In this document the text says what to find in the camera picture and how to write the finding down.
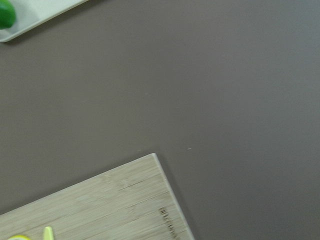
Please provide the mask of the bamboo cutting board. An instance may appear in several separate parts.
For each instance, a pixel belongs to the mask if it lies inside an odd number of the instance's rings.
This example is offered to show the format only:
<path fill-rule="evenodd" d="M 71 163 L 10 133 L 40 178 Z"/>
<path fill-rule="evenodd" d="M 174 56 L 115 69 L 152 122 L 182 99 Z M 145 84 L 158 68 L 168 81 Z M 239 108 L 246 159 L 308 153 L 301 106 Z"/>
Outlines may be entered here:
<path fill-rule="evenodd" d="M 98 174 L 0 216 L 0 237 L 41 240 L 192 240 L 155 153 Z"/>

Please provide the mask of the yellow plastic knife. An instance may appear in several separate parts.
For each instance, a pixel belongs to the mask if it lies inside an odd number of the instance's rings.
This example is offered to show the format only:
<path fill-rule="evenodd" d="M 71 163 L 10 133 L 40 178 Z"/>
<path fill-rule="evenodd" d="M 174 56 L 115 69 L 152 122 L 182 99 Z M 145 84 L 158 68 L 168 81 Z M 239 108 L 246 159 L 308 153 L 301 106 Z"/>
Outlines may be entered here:
<path fill-rule="evenodd" d="M 42 239 L 43 240 L 54 240 L 54 233 L 53 233 L 53 229 L 51 226 L 46 226 L 43 229 L 43 235 L 42 235 Z"/>

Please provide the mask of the cream rabbit tray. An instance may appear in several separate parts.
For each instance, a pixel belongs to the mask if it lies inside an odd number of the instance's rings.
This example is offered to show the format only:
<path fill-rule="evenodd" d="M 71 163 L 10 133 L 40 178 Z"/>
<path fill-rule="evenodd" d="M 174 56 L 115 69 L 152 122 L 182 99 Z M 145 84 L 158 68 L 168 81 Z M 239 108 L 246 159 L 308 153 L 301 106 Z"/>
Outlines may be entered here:
<path fill-rule="evenodd" d="M 8 42 L 29 30 L 65 13 L 84 0 L 12 0 L 16 21 L 12 27 L 0 31 L 0 41 Z"/>

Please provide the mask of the lemon slice stack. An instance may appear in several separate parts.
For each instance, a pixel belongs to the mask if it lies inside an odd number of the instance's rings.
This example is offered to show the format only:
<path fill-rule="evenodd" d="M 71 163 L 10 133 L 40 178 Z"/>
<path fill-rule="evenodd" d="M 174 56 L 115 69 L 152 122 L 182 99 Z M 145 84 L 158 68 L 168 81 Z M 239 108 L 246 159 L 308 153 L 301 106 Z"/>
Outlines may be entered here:
<path fill-rule="evenodd" d="M 31 239 L 25 235 L 13 235 L 9 237 L 8 240 L 31 240 Z"/>

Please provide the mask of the green lime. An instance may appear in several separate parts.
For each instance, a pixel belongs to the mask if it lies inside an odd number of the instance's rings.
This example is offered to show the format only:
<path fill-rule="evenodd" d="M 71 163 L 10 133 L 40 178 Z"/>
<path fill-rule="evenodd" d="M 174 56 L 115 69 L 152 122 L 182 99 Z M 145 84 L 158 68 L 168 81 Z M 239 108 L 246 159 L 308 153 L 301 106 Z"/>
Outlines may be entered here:
<path fill-rule="evenodd" d="M 9 29 L 16 22 L 16 11 L 9 0 L 0 0 L 0 29 Z"/>

